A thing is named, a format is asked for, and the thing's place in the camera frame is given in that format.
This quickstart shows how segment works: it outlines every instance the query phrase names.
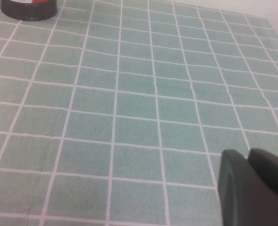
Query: green tiled floor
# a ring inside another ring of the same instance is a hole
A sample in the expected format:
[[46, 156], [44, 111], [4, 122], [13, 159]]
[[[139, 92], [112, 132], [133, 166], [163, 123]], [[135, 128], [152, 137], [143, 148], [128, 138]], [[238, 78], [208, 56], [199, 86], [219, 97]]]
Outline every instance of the green tiled floor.
[[221, 226], [220, 155], [278, 155], [267, 20], [162, 0], [0, 11], [0, 226]]

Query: black container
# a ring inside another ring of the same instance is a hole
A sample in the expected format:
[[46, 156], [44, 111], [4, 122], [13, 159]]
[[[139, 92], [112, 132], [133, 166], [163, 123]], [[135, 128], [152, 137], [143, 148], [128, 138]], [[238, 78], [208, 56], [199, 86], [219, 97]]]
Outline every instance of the black container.
[[17, 20], [47, 20], [57, 14], [57, 0], [1, 0], [1, 10]]

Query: tiled surface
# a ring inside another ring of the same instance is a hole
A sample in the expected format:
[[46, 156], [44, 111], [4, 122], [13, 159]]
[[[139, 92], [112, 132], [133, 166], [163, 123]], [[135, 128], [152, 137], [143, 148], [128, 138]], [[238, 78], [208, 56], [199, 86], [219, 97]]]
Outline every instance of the tiled surface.
[[0, 226], [222, 225], [222, 150], [278, 155], [269, 23], [159, 0], [58, 6], [41, 22], [0, 11]]

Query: white grout line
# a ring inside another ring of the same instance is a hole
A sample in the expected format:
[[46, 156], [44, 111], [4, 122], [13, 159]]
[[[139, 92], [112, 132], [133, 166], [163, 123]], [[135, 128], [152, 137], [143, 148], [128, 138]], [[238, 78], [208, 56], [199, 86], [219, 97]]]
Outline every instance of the white grout line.
[[[179, 35], [181, 48], [182, 48], [183, 59], [184, 59], [184, 62], [186, 64], [186, 70], [187, 70], [189, 80], [191, 80], [191, 75], [190, 75], [189, 68], [188, 68], [188, 65], [187, 65], [187, 59], [186, 59], [185, 51], [183, 49], [183, 42], [182, 42], [182, 38], [181, 38], [181, 33], [180, 33], [179, 26], [178, 26], [178, 21], [177, 21], [177, 18], [176, 18], [176, 14], [175, 14], [175, 5], [174, 5], [173, 0], [172, 0], [172, 8], [173, 8], [173, 13], [174, 13], [174, 16], [175, 16], [175, 21], [176, 21], [176, 28], [177, 28], [177, 32], [178, 32], [178, 35]], [[215, 179], [214, 168], [213, 168], [213, 165], [212, 165], [212, 162], [211, 162], [209, 149], [208, 149], [208, 145], [207, 145], [207, 141], [206, 141], [206, 136], [205, 136], [204, 129], [202, 127], [201, 118], [200, 118], [200, 115], [199, 115], [199, 108], [198, 108], [197, 98], [196, 98], [196, 94], [195, 94], [195, 91], [193, 89], [193, 84], [192, 83], [191, 83], [191, 90], [192, 90], [192, 94], [193, 94], [193, 97], [194, 97], [196, 116], [197, 116], [197, 119], [198, 119], [199, 129], [200, 129], [200, 133], [201, 133], [202, 140], [203, 140], [203, 143], [204, 143], [204, 148], [205, 148], [206, 154], [207, 154], [207, 161], [208, 161], [209, 169], [210, 169], [210, 172], [211, 172], [212, 182], [215, 186], [215, 192], [216, 192], [217, 199], [219, 199], [218, 190], [217, 190], [217, 181]]]
[[[65, 3], [66, 3], [66, 0], [64, 0], [62, 10], [64, 8]], [[56, 159], [55, 159], [51, 179], [50, 179], [49, 184], [48, 184], [48, 189], [47, 189], [47, 193], [46, 193], [46, 197], [45, 197], [45, 201], [44, 201], [44, 206], [43, 206], [42, 213], [41, 213], [42, 216], [40, 218], [39, 226], [44, 226], [45, 216], [46, 216], [47, 210], [48, 210], [48, 204], [49, 204], [49, 201], [50, 201], [51, 191], [52, 191], [54, 179], [55, 179], [58, 164], [59, 164], [60, 154], [61, 154], [63, 144], [64, 144], [64, 137], [65, 137], [65, 134], [66, 134], [66, 131], [67, 131], [68, 122], [69, 122], [69, 118], [70, 118], [70, 115], [71, 115], [71, 109], [72, 109], [73, 100], [74, 100], [74, 96], [75, 96], [75, 92], [76, 92], [76, 85], [77, 85], [77, 81], [78, 81], [78, 78], [79, 78], [81, 64], [82, 64], [82, 60], [83, 60], [83, 56], [84, 56], [84, 52], [85, 52], [85, 46], [86, 46], [86, 43], [87, 43], [87, 36], [88, 36], [89, 28], [90, 28], [90, 25], [91, 25], [91, 20], [92, 20], [92, 15], [93, 15], [92, 12], [94, 11], [94, 6], [95, 6], [95, 0], [93, 1], [93, 6], [92, 6], [92, 9], [91, 9], [89, 22], [88, 22], [88, 25], [87, 25], [87, 32], [86, 32], [86, 36], [84, 38], [83, 47], [82, 47], [82, 51], [81, 51], [81, 55], [80, 55], [80, 59], [79, 59], [78, 68], [77, 68], [77, 74], [76, 74], [75, 80], [74, 80], [73, 91], [72, 91], [71, 99], [70, 99], [70, 102], [69, 102], [69, 109], [68, 109], [68, 112], [67, 112], [67, 115], [66, 115], [66, 118], [65, 118], [65, 121], [64, 121], [64, 129], [63, 129], [63, 132], [62, 132], [62, 135], [61, 135], [61, 138], [60, 138], [60, 143], [59, 143], [59, 146], [58, 146], [58, 150], [57, 150], [57, 154], [56, 154]]]

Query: black object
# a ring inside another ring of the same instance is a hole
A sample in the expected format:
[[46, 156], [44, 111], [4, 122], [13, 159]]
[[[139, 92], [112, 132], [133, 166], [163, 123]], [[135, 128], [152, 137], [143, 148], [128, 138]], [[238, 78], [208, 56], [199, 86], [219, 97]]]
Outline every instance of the black object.
[[222, 153], [218, 193], [224, 226], [278, 226], [278, 157], [251, 149]]
[[57, 0], [1, 0], [2, 12], [14, 19], [39, 21], [52, 18], [57, 14]]

